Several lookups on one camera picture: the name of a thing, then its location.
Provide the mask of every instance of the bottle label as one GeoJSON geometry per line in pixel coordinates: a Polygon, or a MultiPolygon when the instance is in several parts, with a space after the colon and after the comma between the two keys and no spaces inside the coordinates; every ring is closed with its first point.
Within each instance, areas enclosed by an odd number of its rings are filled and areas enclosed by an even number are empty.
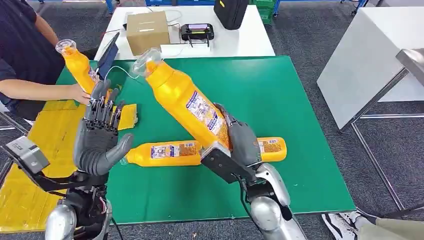
{"type": "Polygon", "coordinates": [[[270,139],[268,141],[257,141],[260,148],[260,153],[276,153],[282,150],[278,139],[270,139]]]}
{"type": "Polygon", "coordinates": [[[88,69],[88,75],[97,84],[97,75],[96,75],[96,72],[91,67],[88,69]]]}
{"type": "Polygon", "coordinates": [[[195,142],[152,146],[150,150],[150,158],[152,159],[162,159],[166,157],[175,158],[194,155],[196,155],[195,142]]]}
{"type": "Polygon", "coordinates": [[[194,91],[185,107],[215,135],[224,123],[212,107],[197,91],[194,91]]]}

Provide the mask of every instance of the black case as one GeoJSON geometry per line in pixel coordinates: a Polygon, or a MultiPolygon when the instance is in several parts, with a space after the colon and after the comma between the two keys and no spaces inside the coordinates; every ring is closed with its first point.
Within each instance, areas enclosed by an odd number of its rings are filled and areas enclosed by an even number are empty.
{"type": "Polygon", "coordinates": [[[215,0],[213,10],[228,30],[239,29],[243,22],[249,0],[215,0]]]}

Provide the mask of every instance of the gray carpet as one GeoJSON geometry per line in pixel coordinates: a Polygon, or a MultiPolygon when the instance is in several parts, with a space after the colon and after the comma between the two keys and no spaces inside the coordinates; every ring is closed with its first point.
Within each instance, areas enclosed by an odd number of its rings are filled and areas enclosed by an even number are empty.
{"type": "MultiPolygon", "coordinates": [[[[101,3],[50,3],[40,6],[31,3],[52,25],[60,38],[74,39],[81,50],[99,44],[110,16],[101,3]]],[[[123,6],[142,6],[140,0],[121,0],[123,6]]],[[[353,4],[333,2],[283,2],[272,25],[266,26],[271,44],[277,55],[289,55],[327,138],[338,167],[346,181],[355,204],[371,214],[396,210],[382,180],[373,168],[366,152],[352,129],[341,134],[318,89],[316,81],[338,42],[349,26],[353,4]]],[[[377,113],[422,112],[419,103],[378,104],[377,113]]],[[[392,181],[399,197],[409,207],[420,202],[423,184],[423,121],[413,120],[360,120],[358,127],[368,141],[392,181]]],[[[1,142],[19,134],[0,135],[1,142]]],[[[330,233],[318,215],[297,216],[308,239],[331,239],[330,233]]],[[[411,219],[424,220],[420,214],[411,219]]],[[[222,220],[169,224],[139,224],[121,226],[127,240],[257,240],[261,235],[250,220],[222,220]]],[[[0,235],[0,240],[38,240],[40,233],[0,235]]],[[[112,230],[109,239],[118,239],[112,230]]]]}

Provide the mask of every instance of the person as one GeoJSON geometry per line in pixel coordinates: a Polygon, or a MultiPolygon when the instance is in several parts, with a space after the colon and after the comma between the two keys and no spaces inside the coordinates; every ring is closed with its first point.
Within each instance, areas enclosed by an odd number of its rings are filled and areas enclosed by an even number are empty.
{"type": "Polygon", "coordinates": [[[25,0],[0,1],[0,101],[13,113],[35,120],[45,101],[90,95],[78,84],[55,85],[65,66],[49,24],[25,0]]]}
{"type": "Polygon", "coordinates": [[[321,215],[336,240],[422,240],[424,222],[379,218],[359,208],[321,215]]]}

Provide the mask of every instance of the cardboard box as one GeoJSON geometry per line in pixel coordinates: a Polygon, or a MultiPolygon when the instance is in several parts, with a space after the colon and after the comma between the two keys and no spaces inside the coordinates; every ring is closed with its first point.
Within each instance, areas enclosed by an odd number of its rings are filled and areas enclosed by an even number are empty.
{"type": "Polygon", "coordinates": [[[128,15],[126,39],[132,54],[138,56],[149,48],[170,43],[167,16],[164,11],[128,15]]]}

